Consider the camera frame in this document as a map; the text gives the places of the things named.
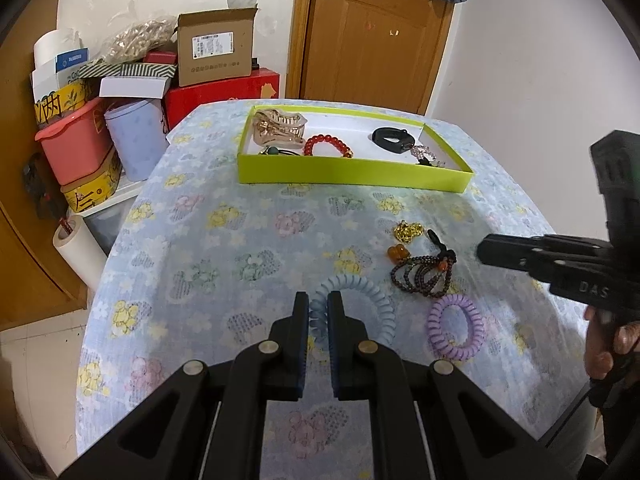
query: gold chain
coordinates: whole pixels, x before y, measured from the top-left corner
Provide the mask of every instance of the gold chain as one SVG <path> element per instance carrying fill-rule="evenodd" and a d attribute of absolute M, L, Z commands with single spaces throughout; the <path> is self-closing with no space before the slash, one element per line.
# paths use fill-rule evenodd
<path fill-rule="evenodd" d="M 394 236 L 403 244 L 408 244 L 417 236 L 422 236 L 424 233 L 424 227 L 418 222 L 414 224 L 408 224 L 402 220 L 396 227 L 394 227 Z"/>

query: paper roll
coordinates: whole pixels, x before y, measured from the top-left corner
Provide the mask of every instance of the paper roll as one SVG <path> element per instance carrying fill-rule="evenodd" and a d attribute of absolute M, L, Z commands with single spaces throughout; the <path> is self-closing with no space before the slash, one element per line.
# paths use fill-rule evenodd
<path fill-rule="evenodd" d="M 40 68 L 47 61 L 58 54 L 80 48 L 80 37 L 71 28 L 57 28 L 47 32 L 33 45 L 33 60 L 36 68 Z"/>
<path fill-rule="evenodd" d="M 73 229 L 72 233 L 67 234 L 64 228 L 59 226 L 53 236 L 53 246 L 80 279 L 91 290 L 97 290 L 107 256 L 81 216 L 70 216 L 68 222 Z"/>

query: table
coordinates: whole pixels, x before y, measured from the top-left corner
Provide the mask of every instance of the table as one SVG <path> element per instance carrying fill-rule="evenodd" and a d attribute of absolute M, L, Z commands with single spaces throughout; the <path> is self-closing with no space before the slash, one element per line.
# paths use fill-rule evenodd
<path fill-rule="evenodd" d="M 513 179 L 459 127 L 426 120 L 475 172 L 464 194 L 368 186 L 240 185 L 236 149 L 253 104 L 202 105 L 170 134 L 171 146 L 131 209 L 111 251 L 82 345 L 77 392 L 83 452 L 185 361 L 232 359 L 289 315 L 297 290 L 336 274 L 376 283 L 396 313 L 391 346 L 428 364 L 431 301 L 393 287 L 386 249 L 401 220 L 433 228 L 458 255 L 452 290 L 481 312 L 486 341 L 456 363 L 533 437 L 540 437 L 586 381 L 583 306 L 550 296 L 524 273 L 482 266 L 478 242 L 490 232 L 551 232 Z M 346 104 L 310 105 L 413 114 Z M 436 254 L 427 237 L 408 248 Z M 343 292 L 346 312 L 370 336 L 381 323 L 369 299 Z M 449 338 L 466 320 L 448 309 Z M 372 478 L 365 402 L 332 397 L 328 354 L 310 340 L 305 395 L 268 405 L 262 478 Z"/>

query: brown bead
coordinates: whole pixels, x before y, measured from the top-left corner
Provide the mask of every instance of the brown bead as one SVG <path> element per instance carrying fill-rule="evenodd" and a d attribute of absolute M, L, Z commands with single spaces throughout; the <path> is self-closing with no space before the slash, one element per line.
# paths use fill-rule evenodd
<path fill-rule="evenodd" d="M 386 254 L 389 256 L 391 261 L 395 264 L 399 264 L 400 262 L 406 260 L 409 256 L 411 256 L 411 253 L 402 244 L 389 247 L 386 250 Z"/>

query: light blue bucket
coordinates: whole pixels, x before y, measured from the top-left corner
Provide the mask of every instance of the light blue bucket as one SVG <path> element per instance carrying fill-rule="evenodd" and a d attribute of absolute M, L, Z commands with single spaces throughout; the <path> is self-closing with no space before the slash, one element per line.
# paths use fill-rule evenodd
<path fill-rule="evenodd" d="M 149 178 L 169 146 L 160 99 L 128 102 L 108 110 L 104 118 L 127 178 Z"/>

